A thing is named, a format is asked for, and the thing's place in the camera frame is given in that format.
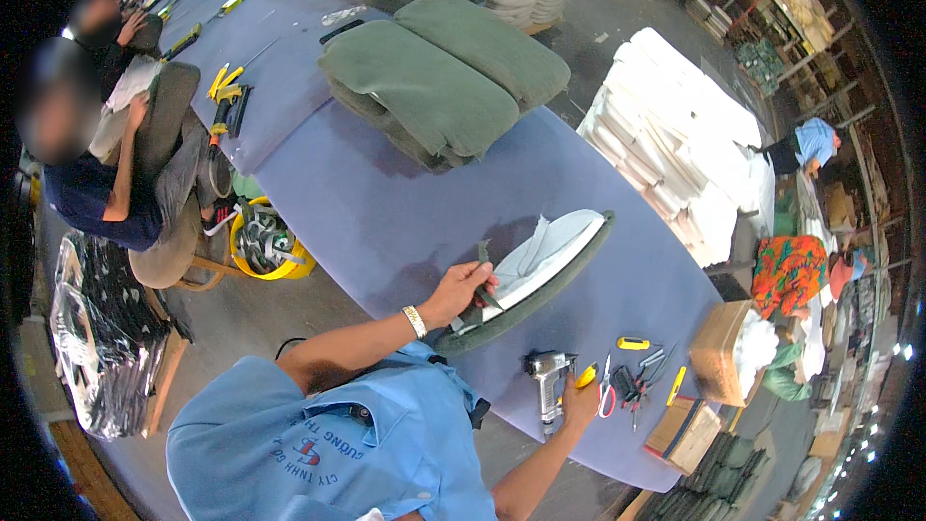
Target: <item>dark blue shirt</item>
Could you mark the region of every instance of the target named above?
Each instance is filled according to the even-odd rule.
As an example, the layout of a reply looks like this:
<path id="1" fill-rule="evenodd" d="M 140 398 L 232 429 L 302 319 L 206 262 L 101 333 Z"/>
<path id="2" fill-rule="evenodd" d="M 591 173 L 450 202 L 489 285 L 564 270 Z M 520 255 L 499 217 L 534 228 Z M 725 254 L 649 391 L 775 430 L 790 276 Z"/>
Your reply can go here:
<path id="1" fill-rule="evenodd" d="M 123 248 L 145 251 L 161 233 L 161 210 L 153 191 L 133 186 L 129 216 L 121 222 L 104 222 L 116 172 L 114 165 L 103 165 L 89 153 L 67 165 L 46 165 L 42 169 L 45 197 L 69 226 Z"/>

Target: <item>red-handled scissors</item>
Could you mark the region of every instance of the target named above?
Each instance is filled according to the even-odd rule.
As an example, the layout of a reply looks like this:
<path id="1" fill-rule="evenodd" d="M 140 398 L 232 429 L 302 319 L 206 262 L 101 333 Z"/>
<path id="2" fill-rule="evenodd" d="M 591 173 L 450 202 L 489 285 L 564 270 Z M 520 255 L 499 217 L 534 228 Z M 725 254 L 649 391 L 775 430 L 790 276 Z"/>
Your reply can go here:
<path id="1" fill-rule="evenodd" d="M 598 405 L 598 416 L 602 418 L 608 418 L 618 403 L 618 395 L 614 392 L 614 388 L 611 387 L 610 373 L 611 353 L 608 353 L 608 360 L 605 361 L 605 372 L 601 374 L 601 382 L 598 384 L 598 398 L 601 399 L 601 403 Z"/>

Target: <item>black pants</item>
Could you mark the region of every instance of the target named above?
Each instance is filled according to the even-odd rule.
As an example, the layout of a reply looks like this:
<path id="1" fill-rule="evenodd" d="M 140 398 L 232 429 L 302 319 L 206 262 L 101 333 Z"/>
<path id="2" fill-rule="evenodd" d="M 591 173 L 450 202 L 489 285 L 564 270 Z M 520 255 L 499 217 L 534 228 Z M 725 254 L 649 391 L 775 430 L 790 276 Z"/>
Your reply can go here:
<path id="1" fill-rule="evenodd" d="M 794 133 L 759 150 L 765 155 L 766 161 L 771 161 L 771 167 L 775 170 L 776 176 L 787 176 L 801 168 L 795 155 L 800 151 L 801 146 Z"/>

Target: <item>blue work table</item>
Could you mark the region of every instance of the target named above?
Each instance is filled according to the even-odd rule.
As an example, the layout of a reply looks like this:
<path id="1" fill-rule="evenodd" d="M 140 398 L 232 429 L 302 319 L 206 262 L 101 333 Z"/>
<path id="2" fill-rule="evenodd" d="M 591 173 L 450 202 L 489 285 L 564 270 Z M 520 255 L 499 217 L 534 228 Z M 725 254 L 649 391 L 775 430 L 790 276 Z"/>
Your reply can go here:
<path id="1" fill-rule="evenodd" d="M 195 7 L 211 15 L 225 0 L 197 1 L 208 2 Z M 335 27 L 311 21 L 356 4 L 247 0 L 212 24 L 234 23 L 235 41 L 221 40 L 216 51 L 207 27 L 179 58 L 203 70 L 194 109 L 211 123 L 215 104 L 202 92 L 219 66 L 231 59 L 234 68 L 284 33 L 242 77 L 255 91 L 239 143 L 265 157 L 245 167 L 318 263 L 374 318 L 424 301 L 448 266 L 476 258 L 483 238 L 492 240 L 489 254 L 499 261 L 531 235 L 540 214 L 552 220 L 579 209 L 614 210 L 608 241 L 573 283 L 531 318 L 451 365 L 492 402 L 492 411 L 541 439 L 537 383 L 522 372 L 524 354 L 578 353 L 582 369 L 592 362 L 603 367 L 610 352 L 612 368 L 626 364 L 635 373 L 647 353 L 617 350 L 619 336 L 668 348 L 678 344 L 642 405 L 637 432 L 631 431 L 630 413 L 618 408 L 608 419 L 596 418 L 572 454 L 610 478 L 667 491 L 679 473 L 642 446 L 664 413 L 676 372 L 688 361 L 688 343 L 721 301 L 713 285 L 630 184 L 545 107 L 521 119 L 484 161 L 433 175 L 327 98 L 315 59 L 318 38 Z M 247 8 L 255 5 L 259 8 Z M 266 23 L 274 16 L 281 18 L 278 27 Z M 165 37 L 177 33 L 171 35 L 176 41 L 194 19 L 183 21 L 171 22 Z M 293 22 L 307 32 L 287 33 Z M 162 41 L 162 47 L 169 44 Z M 290 131 L 280 136 L 286 128 Z M 223 148 L 238 165 L 242 155 L 229 144 Z M 681 393 L 697 396 L 692 376 Z"/>

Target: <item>concrete floor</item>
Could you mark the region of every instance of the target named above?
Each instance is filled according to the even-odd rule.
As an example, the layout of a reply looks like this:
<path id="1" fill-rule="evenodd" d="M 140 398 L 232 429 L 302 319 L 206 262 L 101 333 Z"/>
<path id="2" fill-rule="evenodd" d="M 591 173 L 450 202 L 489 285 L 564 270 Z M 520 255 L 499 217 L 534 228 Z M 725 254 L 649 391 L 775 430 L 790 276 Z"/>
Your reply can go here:
<path id="1" fill-rule="evenodd" d="M 718 45 L 689 18 L 680 0 L 569 0 L 564 18 L 565 23 L 540 33 L 537 38 L 572 68 L 568 90 L 550 104 L 570 125 L 576 126 L 581 121 L 620 43 L 641 28 L 653 27 L 692 62 L 716 77 L 722 87 L 753 109 L 760 122 L 770 128 L 766 108 L 756 103 L 756 94 L 750 93 L 736 76 L 733 53 Z M 596 41 L 606 33 L 606 39 Z M 47 209 L 40 217 L 37 243 L 41 261 L 51 277 L 56 246 L 65 228 Z M 171 289 L 167 297 L 170 311 L 191 329 L 195 343 L 179 364 L 163 414 L 164 427 L 193 394 L 241 356 L 272 358 L 288 338 L 311 336 L 367 318 L 320 268 L 295 281 L 261 282 L 227 277 L 212 291 L 199 294 Z M 778 418 L 774 416 L 778 409 L 767 412 L 770 405 L 770 399 L 761 402 L 757 399 L 744 413 L 740 425 L 744 434 L 758 434 L 768 422 Z M 779 420 L 787 423 L 785 428 L 794 427 L 794 418 L 801 421 L 800 414 L 793 410 L 783 414 Z M 490 487 L 536 448 L 532 439 L 491 413 L 482 430 L 476 431 L 475 440 L 482 476 Z M 782 445 L 787 444 L 786 440 L 786 436 L 781 437 Z M 98 443 L 95 449 L 140 515 L 146 519 L 182 521 L 186 517 L 166 476 L 164 444 L 162 431 L 149 439 Z M 796 467 L 790 463 L 784 466 L 781 478 L 790 483 Z M 773 491 L 770 489 L 770 504 L 786 486 L 779 489 L 777 485 Z M 633 488 L 569 462 L 532 519 L 594 519 L 633 494 Z M 764 519 L 770 504 L 757 506 L 753 518 Z"/>

